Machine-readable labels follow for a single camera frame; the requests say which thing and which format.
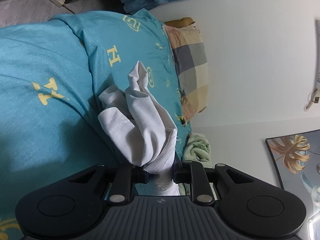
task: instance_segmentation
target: crumpled white cloth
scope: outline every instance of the crumpled white cloth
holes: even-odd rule
[[[172,180],[177,127],[148,90],[148,73],[138,61],[128,75],[125,92],[113,85],[100,95],[106,108],[98,119],[124,157],[155,177],[157,195],[179,195]]]

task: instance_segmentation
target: pillow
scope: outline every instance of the pillow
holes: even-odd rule
[[[193,22],[182,28],[172,27],[181,26],[190,20],[192,19],[183,18],[180,21],[171,21],[164,25],[179,78],[183,119],[186,123],[196,113],[206,108],[209,83],[204,44],[196,23]]]

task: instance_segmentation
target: white wall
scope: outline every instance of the white wall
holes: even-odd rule
[[[191,121],[214,162],[276,184],[264,139],[320,129],[314,87],[320,0],[184,0],[151,10],[162,21],[192,17],[209,64],[209,103]]]

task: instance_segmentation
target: golden leaf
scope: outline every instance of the golden leaf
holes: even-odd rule
[[[271,139],[275,144],[269,144],[270,149],[281,155],[283,165],[291,171],[293,174],[297,174],[297,171],[302,171],[305,166],[301,166],[297,161],[306,162],[309,160],[310,156],[301,155],[299,151],[306,151],[310,148],[310,144],[305,144],[307,139],[301,134],[296,134],[293,136],[293,140],[290,139],[290,136],[284,136],[280,138],[281,143],[277,142],[276,139]]]

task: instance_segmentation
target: teal blanket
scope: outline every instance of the teal blanket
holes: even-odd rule
[[[0,29],[0,48],[0,239],[21,236],[14,207],[23,195],[97,163],[116,167],[124,160],[100,127],[98,96],[113,84],[128,87],[138,60],[149,91],[177,125],[182,156],[190,127],[179,121],[169,41],[148,11],[92,11],[7,27]]]

